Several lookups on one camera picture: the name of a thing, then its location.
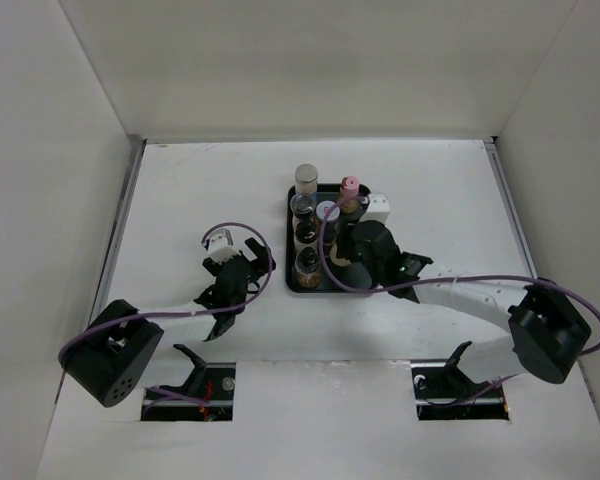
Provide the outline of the pink cap spice bottle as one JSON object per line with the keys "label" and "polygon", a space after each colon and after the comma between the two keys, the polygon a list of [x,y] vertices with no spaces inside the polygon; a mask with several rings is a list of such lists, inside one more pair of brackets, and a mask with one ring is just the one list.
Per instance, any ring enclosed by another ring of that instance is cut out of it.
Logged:
{"label": "pink cap spice bottle", "polygon": [[339,189],[339,208],[343,215],[353,214],[359,206],[359,180],[355,176],[342,179]]}

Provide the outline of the black cap spice jar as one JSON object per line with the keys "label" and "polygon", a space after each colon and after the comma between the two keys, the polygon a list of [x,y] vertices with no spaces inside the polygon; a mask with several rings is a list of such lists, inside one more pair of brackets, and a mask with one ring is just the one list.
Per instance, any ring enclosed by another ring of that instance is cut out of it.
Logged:
{"label": "black cap spice jar", "polygon": [[333,245],[336,242],[337,236],[338,226],[336,224],[328,223],[324,225],[322,239],[326,246]]}

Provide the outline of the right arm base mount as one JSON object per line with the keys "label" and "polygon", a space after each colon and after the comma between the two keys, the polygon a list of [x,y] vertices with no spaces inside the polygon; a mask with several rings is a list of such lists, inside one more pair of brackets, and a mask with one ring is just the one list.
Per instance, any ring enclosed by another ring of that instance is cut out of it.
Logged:
{"label": "right arm base mount", "polygon": [[411,363],[415,409],[420,421],[509,420],[502,381],[474,383],[458,368],[469,341],[447,359]]}

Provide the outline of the white lid sauce jar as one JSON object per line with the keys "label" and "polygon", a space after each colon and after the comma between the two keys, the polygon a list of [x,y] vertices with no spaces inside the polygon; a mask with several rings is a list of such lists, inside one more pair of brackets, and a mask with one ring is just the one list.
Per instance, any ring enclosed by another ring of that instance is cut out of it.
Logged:
{"label": "white lid sauce jar", "polygon": [[336,223],[339,220],[339,216],[340,208],[333,201],[324,200],[316,206],[315,217],[320,224],[324,222],[329,224]]}

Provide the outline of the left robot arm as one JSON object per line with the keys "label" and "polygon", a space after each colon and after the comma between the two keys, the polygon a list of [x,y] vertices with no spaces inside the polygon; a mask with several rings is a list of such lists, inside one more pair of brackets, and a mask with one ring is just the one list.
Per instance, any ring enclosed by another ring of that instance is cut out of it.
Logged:
{"label": "left robot arm", "polygon": [[142,385],[161,343],[184,353],[186,339],[210,342],[222,337],[276,268],[264,238],[248,238],[245,245],[252,259],[233,247],[228,230],[215,231],[205,239],[203,261],[212,285],[192,302],[162,312],[141,312],[124,299],[112,301],[61,348],[61,368],[101,406],[111,408]]}

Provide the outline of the black lid bottle front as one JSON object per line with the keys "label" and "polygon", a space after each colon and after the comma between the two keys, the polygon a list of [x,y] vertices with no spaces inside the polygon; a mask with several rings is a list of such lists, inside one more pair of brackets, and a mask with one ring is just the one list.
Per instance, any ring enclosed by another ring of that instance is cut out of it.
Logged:
{"label": "black lid bottle front", "polygon": [[303,250],[318,247],[318,226],[311,218],[300,220],[294,229],[294,250],[299,255]]}

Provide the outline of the clear top pepper grinder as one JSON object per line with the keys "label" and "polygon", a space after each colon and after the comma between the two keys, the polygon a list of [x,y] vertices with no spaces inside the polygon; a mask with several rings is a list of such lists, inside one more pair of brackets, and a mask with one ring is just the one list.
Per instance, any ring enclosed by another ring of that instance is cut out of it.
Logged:
{"label": "clear top pepper grinder", "polygon": [[306,193],[295,194],[289,202],[289,208],[294,218],[310,218],[316,208],[316,198]]}

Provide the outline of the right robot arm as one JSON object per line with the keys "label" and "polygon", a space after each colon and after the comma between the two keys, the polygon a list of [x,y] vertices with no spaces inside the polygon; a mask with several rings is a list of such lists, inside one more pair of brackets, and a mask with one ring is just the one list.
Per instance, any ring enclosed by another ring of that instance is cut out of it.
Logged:
{"label": "right robot arm", "polygon": [[374,286],[396,298],[460,312],[503,331],[488,342],[462,342],[443,373],[446,388],[455,395],[519,374],[562,384],[591,336],[567,295],[549,282],[473,280],[429,257],[401,251],[379,221],[346,227],[333,252],[337,259],[361,264]]}

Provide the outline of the silver lid grain bottle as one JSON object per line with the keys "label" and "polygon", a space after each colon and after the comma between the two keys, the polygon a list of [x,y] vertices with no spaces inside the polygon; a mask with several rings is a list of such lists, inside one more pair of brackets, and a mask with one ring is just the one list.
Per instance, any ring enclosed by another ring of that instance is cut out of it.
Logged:
{"label": "silver lid grain bottle", "polygon": [[317,194],[318,170],[313,164],[301,164],[294,173],[294,190],[296,194],[306,194],[313,197]]}

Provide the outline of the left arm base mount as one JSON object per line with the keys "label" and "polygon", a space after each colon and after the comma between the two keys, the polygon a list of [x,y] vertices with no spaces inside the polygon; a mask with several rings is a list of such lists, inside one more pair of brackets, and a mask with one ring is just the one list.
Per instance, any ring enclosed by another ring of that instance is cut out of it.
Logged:
{"label": "left arm base mount", "polygon": [[149,364],[140,413],[143,422],[229,422],[233,419],[237,364],[207,362],[188,346]]}

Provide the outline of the yellow cap spice bottle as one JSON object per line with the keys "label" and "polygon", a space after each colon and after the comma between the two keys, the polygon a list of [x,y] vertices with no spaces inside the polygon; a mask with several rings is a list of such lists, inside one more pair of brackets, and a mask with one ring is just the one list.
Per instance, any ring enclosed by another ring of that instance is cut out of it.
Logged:
{"label": "yellow cap spice bottle", "polygon": [[329,250],[329,259],[331,263],[338,268],[347,268],[351,265],[351,261],[338,250],[338,244],[336,242],[333,243]]}

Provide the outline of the black lid bottle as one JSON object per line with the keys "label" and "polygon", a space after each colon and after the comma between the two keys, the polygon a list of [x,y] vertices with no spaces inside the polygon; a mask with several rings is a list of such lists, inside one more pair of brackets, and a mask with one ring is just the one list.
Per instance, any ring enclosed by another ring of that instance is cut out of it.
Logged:
{"label": "black lid bottle", "polygon": [[294,229],[294,250],[299,255],[303,250],[318,247],[318,226],[311,218],[300,220]]}
{"label": "black lid bottle", "polygon": [[320,256],[315,248],[307,247],[295,259],[296,281],[303,289],[315,289],[322,280]]}

